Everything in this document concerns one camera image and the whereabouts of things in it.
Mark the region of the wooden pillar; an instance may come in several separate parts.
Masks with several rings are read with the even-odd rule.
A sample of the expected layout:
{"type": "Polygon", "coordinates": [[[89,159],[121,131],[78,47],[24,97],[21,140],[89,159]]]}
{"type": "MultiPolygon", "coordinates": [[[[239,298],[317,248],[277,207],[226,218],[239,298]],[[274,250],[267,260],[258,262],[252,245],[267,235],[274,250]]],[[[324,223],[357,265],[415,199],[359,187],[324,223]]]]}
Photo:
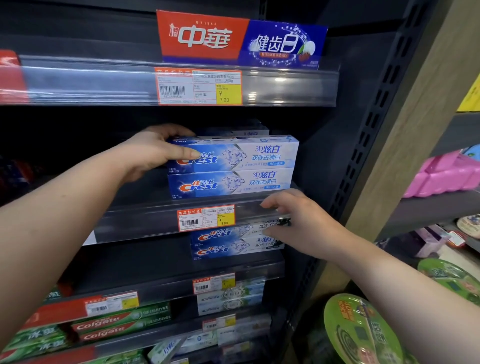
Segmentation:
{"type": "Polygon", "coordinates": [[[480,0],[358,0],[333,30],[337,105],[298,158],[295,182],[351,232],[375,241],[480,72],[480,0]]]}

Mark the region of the red and blue toothpaste box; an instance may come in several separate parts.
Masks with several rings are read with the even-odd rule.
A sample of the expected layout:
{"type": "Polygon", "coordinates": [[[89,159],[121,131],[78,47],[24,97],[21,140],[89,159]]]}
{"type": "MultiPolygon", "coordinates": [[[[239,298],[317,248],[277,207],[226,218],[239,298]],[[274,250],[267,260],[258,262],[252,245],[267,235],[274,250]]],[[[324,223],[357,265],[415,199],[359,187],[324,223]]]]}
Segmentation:
{"type": "Polygon", "coordinates": [[[156,11],[162,57],[169,63],[317,70],[328,27],[156,11]]]}

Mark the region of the green round mosquito coil pack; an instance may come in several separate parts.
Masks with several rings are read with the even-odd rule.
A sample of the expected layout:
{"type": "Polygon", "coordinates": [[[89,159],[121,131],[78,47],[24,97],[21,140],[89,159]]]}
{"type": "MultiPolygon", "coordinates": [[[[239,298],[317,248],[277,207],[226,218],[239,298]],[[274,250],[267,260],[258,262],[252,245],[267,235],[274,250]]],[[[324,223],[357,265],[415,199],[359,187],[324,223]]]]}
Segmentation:
{"type": "Polygon", "coordinates": [[[323,308],[325,364],[419,364],[366,299],[350,293],[331,296],[323,308]]]}
{"type": "Polygon", "coordinates": [[[466,270],[438,258],[421,259],[417,264],[417,270],[480,307],[480,281],[466,270]]]}

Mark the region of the white green toothpaste box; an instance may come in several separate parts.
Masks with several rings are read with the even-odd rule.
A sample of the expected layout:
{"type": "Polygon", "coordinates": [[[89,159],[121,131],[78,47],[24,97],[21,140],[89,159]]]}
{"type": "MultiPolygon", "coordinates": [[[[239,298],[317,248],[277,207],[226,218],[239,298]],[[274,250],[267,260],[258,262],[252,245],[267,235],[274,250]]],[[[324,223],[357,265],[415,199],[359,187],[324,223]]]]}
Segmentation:
{"type": "Polygon", "coordinates": [[[197,304],[200,306],[209,305],[214,302],[241,299],[247,296],[263,295],[266,280],[244,280],[239,281],[234,287],[218,289],[198,294],[197,304]]]}
{"type": "Polygon", "coordinates": [[[262,303],[263,294],[248,295],[238,298],[222,298],[219,295],[197,296],[199,316],[207,316],[219,312],[233,311],[243,307],[257,306],[262,303]]]}

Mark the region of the person's right hand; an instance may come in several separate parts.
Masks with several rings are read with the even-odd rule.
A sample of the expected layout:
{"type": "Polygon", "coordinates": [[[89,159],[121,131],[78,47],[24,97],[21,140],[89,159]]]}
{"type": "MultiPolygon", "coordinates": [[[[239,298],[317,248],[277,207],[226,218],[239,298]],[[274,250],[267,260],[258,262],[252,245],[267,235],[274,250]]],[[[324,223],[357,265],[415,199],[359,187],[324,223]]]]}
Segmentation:
{"type": "Polygon", "coordinates": [[[295,249],[314,258],[331,260],[336,250],[335,245],[343,238],[348,237],[349,233],[315,201],[307,197],[302,191],[300,192],[305,196],[305,228],[303,229],[302,250],[295,249]]]}

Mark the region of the person's left hand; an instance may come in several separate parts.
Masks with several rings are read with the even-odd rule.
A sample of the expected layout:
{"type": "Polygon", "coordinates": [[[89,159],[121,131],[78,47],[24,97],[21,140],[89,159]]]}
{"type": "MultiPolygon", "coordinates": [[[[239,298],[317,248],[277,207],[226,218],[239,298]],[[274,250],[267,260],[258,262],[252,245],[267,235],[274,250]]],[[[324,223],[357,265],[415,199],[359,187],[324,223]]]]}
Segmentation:
{"type": "Polygon", "coordinates": [[[164,165],[167,160],[167,140],[195,134],[184,126],[172,123],[149,126],[118,145],[120,160],[127,172],[124,181],[133,182],[146,172],[164,165]]]}

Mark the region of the yellow sign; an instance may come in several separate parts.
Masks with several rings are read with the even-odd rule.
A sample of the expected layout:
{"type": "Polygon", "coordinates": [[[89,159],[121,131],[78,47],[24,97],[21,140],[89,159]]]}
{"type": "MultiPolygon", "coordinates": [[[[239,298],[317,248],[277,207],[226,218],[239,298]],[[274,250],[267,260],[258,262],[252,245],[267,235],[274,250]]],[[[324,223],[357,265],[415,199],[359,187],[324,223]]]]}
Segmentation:
{"type": "Polygon", "coordinates": [[[480,112],[480,73],[472,83],[456,112],[480,112]]]}

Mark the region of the grey side shelf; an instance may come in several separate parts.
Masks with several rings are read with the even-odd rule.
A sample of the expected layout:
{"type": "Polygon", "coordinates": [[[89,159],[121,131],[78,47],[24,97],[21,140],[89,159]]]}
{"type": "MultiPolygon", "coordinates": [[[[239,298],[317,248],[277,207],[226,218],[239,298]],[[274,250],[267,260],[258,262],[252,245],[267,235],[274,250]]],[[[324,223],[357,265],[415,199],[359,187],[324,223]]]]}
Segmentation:
{"type": "MultiPolygon", "coordinates": [[[[429,156],[435,157],[478,143],[480,143],[480,112],[455,113],[429,156]]],[[[401,199],[376,240],[478,213],[480,213],[480,187],[425,198],[401,199]]]]}

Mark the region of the person's left forearm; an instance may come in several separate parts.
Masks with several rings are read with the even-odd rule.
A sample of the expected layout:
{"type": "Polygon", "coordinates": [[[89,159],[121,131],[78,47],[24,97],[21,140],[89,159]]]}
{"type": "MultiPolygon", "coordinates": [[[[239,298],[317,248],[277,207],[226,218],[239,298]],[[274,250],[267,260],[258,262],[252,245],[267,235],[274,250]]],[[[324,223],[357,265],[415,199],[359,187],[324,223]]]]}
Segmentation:
{"type": "Polygon", "coordinates": [[[0,207],[0,351],[43,302],[129,172],[119,147],[0,207]]]}

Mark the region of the orange yellow price label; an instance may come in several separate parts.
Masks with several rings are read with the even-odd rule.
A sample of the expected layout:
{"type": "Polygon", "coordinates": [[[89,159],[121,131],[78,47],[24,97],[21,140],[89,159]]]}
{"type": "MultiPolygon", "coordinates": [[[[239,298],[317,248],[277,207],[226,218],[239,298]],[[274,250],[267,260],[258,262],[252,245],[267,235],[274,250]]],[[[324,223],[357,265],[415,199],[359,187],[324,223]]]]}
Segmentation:
{"type": "Polygon", "coordinates": [[[202,321],[202,331],[210,332],[234,325],[236,325],[235,313],[202,321]]]}
{"type": "Polygon", "coordinates": [[[159,105],[241,106],[242,72],[155,67],[159,105]]]}
{"type": "Polygon", "coordinates": [[[118,311],[139,307],[137,291],[130,291],[110,296],[92,297],[84,301],[87,317],[96,317],[101,314],[110,314],[118,311]]]}
{"type": "Polygon", "coordinates": [[[192,280],[193,294],[203,294],[213,291],[226,290],[236,285],[235,273],[208,276],[192,280]]]}
{"type": "Polygon", "coordinates": [[[236,224],[235,204],[180,209],[176,213],[179,233],[230,227],[236,224]]]}

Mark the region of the pale pink packet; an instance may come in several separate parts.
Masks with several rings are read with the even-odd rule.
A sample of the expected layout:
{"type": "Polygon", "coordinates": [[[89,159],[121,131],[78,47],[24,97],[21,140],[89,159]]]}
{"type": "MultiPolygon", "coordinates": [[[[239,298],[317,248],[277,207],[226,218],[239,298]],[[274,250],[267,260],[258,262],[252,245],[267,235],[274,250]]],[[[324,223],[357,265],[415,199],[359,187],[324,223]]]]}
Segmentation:
{"type": "Polygon", "coordinates": [[[412,231],[413,237],[422,244],[416,258],[428,258],[437,253],[444,245],[461,248],[466,245],[467,236],[457,230],[445,230],[438,224],[418,228],[412,231]]]}

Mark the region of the clear plastic shelf rail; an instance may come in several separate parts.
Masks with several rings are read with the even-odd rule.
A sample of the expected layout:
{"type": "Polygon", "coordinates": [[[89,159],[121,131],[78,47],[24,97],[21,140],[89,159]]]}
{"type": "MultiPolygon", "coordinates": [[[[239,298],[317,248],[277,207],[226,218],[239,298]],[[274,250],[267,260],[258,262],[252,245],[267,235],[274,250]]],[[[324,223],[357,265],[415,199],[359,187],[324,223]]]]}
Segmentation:
{"type": "Polygon", "coordinates": [[[167,186],[124,185],[83,246],[179,233],[177,211],[234,205],[237,224],[288,219],[275,208],[261,207],[269,192],[173,200],[167,186]]]}
{"type": "Polygon", "coordinates": [[[73,298],[107,296],[136,291],[159,293],[161,299],[193,294],[193,280],[235,274],[238,281],[256,277],[281,278],[285,259],[281,252],[253,253],[216,259],[193,260],[186,253],[161,257],[153,252],[109,251],[91,259],[73,283],[73,298]]]}
{"type": "Polygon", "coordinates": [[[241,106],[336,105],[339,70],[275,69],[18,55],[32,106],[159,105],[156,67],[242,72],[241,106]]]}

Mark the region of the pink plastic package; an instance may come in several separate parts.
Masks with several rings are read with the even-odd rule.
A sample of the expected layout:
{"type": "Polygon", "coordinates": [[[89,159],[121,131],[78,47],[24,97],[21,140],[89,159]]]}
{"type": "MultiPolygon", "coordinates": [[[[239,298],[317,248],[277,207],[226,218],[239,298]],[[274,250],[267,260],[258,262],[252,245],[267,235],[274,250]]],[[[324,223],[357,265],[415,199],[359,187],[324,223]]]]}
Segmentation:
{"type": "Polygon", "coordinates": [[[469,191],[480,186],[480,144],[427,159],[403,198],[469,191]]]}

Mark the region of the blue white toothpaste box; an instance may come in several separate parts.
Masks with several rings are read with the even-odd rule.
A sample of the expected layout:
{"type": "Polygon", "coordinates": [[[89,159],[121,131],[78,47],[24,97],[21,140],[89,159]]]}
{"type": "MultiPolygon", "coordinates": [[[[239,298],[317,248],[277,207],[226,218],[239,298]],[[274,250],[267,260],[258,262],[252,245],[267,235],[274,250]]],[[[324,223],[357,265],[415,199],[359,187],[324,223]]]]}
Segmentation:
{"type": "Polygon", "coordinates": [[[200,156],[168,161],[169,174],[293,168],[299,148],[291,135],[176,137],[170,143],[198,151],[200,156]]]}
{"type": "Polygon", "coordinates": [[[294,168],[198,172],[168,175],[172,199],[222,197],[289,189],[294,168]]]}

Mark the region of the blue black toothpaste box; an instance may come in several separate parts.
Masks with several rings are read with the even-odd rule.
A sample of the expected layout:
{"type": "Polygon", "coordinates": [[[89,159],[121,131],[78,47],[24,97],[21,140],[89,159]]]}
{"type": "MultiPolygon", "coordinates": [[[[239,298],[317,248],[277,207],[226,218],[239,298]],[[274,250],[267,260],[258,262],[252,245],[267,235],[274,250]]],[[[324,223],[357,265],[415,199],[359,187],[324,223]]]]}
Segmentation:
{"type": "Polygon", "coordinates": [[[288,225],[289,218],[274,219],[260,222],[252,222],[235,226],[223,226],[210,229],[192,231],[190,242],[192,244],[216,243],[237,241],[239,239],[251,238],[263,235],[263,231],[272,226],[288,225]]]}
{"type": "Polygon", "coordinates": [[[233,240],[211,239],[191,242],[193,260],[237,257],[240,255],[264,253],[284,249],[285,244],[264,235],[233,240]]]}

